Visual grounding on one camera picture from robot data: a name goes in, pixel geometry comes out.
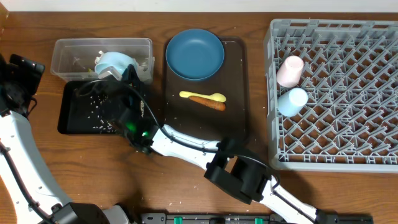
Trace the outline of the dark blue plate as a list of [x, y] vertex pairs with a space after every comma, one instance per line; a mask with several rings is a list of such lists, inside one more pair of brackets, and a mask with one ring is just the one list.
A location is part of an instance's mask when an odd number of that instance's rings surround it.
[[165, 51], [167, 65], [179, 77], [201, 81], [213, 76], [224, 62], [220, 39], [204, 29], [187, 29], [171, 38]]

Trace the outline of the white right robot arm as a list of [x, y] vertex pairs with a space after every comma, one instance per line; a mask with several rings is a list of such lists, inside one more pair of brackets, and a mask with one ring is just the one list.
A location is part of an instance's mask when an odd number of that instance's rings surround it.
[[133, 66], [127, 78], [103, 78], [112, 100], [109, 122], [136, 148], [176, 157], [201, 167], [205, 178], [233, 198], [258, 202], [288, 223], [329, 223], [323, 211], [301, 202], [281, 185], [275, 170], [230, 138], [198, 139], [160, 123], [141, 93], [142, 82]]

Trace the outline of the light blue bowl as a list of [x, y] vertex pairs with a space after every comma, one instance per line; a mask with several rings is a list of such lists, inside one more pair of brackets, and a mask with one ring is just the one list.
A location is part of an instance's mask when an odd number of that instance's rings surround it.
[[130, 65], [137, 67], [134, 58], [119, 52], [102, 52], [99, 51], [99, 57], [95, 59], [95, 73], [99, 79], [113, 76], [116, 80], [123, 79], [123, 73]]

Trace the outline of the light blue cup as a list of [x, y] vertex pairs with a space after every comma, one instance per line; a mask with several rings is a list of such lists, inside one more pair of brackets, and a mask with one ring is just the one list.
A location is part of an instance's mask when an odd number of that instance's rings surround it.
[[286, 117], [293, 117], [308, 102], [308, 94], [301, 88], [293, 88], [278, 98], [278, 110]]

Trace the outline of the cream plastic spoon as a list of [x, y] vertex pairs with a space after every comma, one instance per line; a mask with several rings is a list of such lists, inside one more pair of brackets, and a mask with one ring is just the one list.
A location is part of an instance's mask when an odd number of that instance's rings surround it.
[[190, 96], [197, 96], [200, 98], [205, 98], [208, 100], [213, 100], [213, 101], [217, 101], [217, 102], [221, 102], [221, 103], [224, 103], [226, 101], [226, 97], [224, 95], [222, 95], [221, 93], [214, 93], [212, 95], [202, 95], [199, 93], [193, 93], [193, 92], [189, 92], [189, 91], [181, 91], [179, 93], [179, 96], [182, 98], [189, 98]]

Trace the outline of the pink cup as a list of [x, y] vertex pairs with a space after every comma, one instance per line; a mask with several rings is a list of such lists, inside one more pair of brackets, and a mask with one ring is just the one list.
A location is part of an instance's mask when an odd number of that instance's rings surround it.
[[292, 88], [299, 84], [304, 61], [295, 55], [287, 57], [277, 71], [276, 80], [280, 86]]

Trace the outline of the orange carrot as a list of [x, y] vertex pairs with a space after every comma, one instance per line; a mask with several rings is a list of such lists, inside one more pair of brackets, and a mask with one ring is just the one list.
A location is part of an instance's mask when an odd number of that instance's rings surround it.
[[188, 99], [214, 110], [224, 111], [226, 109], [226, 105], [219, 101], [209, 100], [199, 96], [189, 96]]

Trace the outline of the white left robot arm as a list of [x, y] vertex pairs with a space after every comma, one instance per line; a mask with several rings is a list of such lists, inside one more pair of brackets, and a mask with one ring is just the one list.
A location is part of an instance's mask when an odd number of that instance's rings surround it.
[[28, 120], [45, 66], [20, 55], [1, 60], [1, 178], [18, 223], [129, 224], [120, 205], [102, 210], [76, 203], [60, 188], [41, 156]]

